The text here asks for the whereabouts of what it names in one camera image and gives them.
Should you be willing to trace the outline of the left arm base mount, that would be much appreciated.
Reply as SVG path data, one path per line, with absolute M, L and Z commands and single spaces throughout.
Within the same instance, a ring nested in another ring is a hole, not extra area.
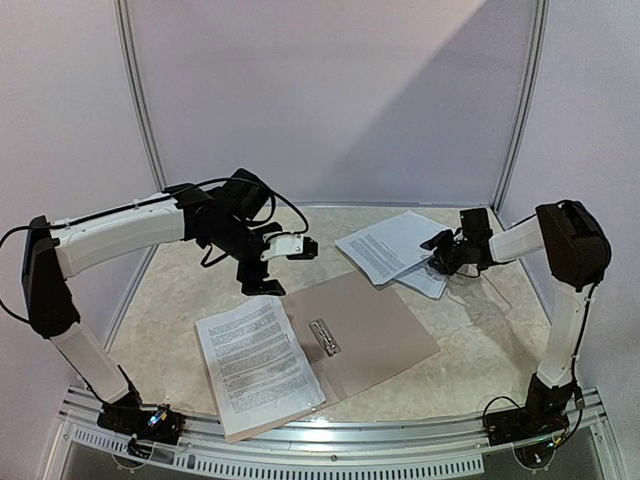
M 97 425 L 105 430 L 126 435 L 126 453 L 147 460 L 156 443 L 176 446 L 182 435 L 186 417 L 168 404 L 144 407 L 137 401 L 104 403 Z

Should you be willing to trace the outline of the white text page sheet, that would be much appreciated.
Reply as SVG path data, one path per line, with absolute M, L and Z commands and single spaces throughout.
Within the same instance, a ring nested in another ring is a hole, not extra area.
M 194 328 L 227 442 L 260 435 L 325 403 L 278 298 L 252 298 Z

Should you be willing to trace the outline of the brown plastic folder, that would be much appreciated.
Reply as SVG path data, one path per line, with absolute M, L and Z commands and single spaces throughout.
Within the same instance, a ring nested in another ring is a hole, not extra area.
M 351 272 L 279 299 L 326 397 L 306 416 L 351 398 L 439 351 L 402 299 Z M 309 323 L 322 318 L 341 352 L 328 357 Z

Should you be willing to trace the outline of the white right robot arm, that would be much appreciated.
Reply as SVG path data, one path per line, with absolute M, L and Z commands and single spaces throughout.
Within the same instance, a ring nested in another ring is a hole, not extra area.
M 420 247 L 431 253 L 429 266 L 446 276 L 466 265 L 481 272 L 545 253 L 556 281 L 551 330 L 516 421 L 524 435 L 539 435 L 577 396 L 576 368 L 589 308 L 612 259 L 603 229 L 575 200 L 541 204 L 534 214 L 499 233 L 490 227 L 487 211 L 476 208 L 460 213 L 456 230 L 442 230 Z

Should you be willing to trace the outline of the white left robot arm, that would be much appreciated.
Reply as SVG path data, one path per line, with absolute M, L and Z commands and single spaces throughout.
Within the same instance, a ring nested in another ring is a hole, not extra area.
M 122 370 L 84 325 L 72 293 L 80 278 L 114 260 L 163 244 L 191 242 L 215 247 L 236 261 L 236 279 L 246 296 L 281 295 L 268 277 L 262 255 L 270 219 L 259 220 L 276 195 L 257 176 L 239 169 L 202 184 L 183 183 L 129 204 L 84 217 L 50 221 L 37 217 L 28 226 L 22 283 L 27 319 L 50 341 L 111 419 L 128 434 L 148 426 L 148 412 Z

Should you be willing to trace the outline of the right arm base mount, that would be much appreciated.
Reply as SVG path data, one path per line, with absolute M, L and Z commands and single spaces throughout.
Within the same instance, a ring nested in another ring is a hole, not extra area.
M 512 407 L 506 410 L 489 411 L 497 401 L 505 400 Z M 548 447 L 559 449 L 577 432 L 584 413 L 584 398 L 574 402 L 578 418 L 574 426 L 570 425 L 568 414 L 561 410 L 551 414 L 546 420 L 534 421 L 524 407 L 519 406 L 508 396 L 498 396 L 490 400 L 482 411 L 481 422 L 491 446 L 550 436 Z

